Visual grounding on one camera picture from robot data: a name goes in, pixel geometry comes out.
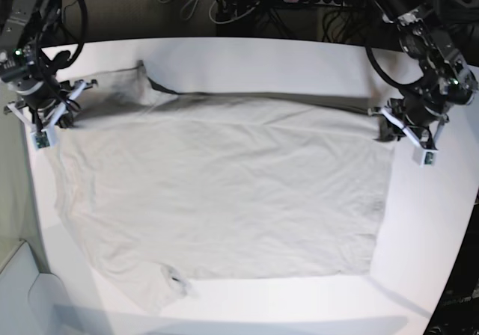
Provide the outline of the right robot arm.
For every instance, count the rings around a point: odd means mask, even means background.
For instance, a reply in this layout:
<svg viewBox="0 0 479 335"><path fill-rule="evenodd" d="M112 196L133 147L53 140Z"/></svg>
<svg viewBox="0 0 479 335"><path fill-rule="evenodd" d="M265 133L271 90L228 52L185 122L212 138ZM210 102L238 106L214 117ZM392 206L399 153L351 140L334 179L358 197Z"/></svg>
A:
<svg viewBox="0 0 479 335"><path fill-rule="evenodd" d="M62 21L62 0L13 0L12 8L1 30L1 82L10 85L20 102L15 111L28 108L35 129L39 132L47 121L47 113L56 106L78 111L73 89L55 78L77 60L85 45L89 26L85 0L77 0L80 15L79 36L72 37L75 52L59 52L49 58L42 48L43 39L55 28L65 29Z"/></svg>

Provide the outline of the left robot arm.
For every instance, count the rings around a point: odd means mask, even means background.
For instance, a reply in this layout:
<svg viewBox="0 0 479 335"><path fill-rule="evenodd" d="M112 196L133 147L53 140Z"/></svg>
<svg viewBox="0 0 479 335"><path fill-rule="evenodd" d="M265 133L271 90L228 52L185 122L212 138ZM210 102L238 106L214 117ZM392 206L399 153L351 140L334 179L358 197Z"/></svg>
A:
<svg viewBox="0 0 479 335"><path fill-rule="evenodd" d="M426 145L433 143L430 124L447 122L455 105L469 105L478 94L478 81L470 70L452 28L476 20L470 10L453 0L370 0L381 13L365 43L367 58L380 78L399 91L402 99L388 101L391 116L401 124L385 121L381 140L414 135ZM421 77L411 83L393 80L379 65L372 42L381 25L397 30L400 48L418 62Z"/></svg>

